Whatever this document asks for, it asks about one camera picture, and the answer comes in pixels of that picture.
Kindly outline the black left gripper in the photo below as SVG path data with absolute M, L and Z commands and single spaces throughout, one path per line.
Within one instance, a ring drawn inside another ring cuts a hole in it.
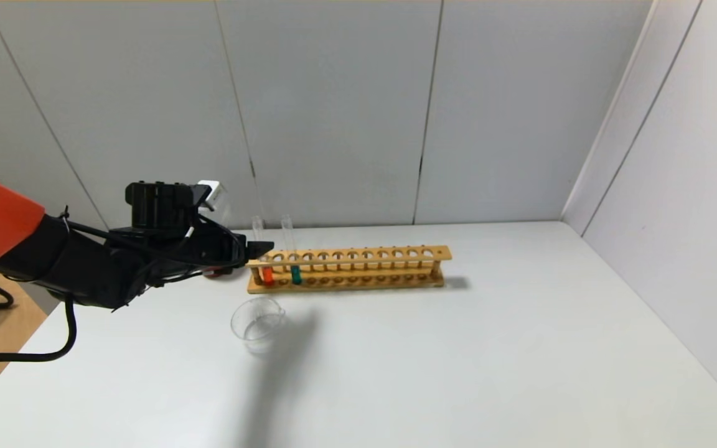
M 205 266 L 233 268 L 242 266 L 245 259 L 259 260 L 275 247 L 273 241 L 245 242 L 239 233 L 211 233 L 199 242 L 199 257 Z

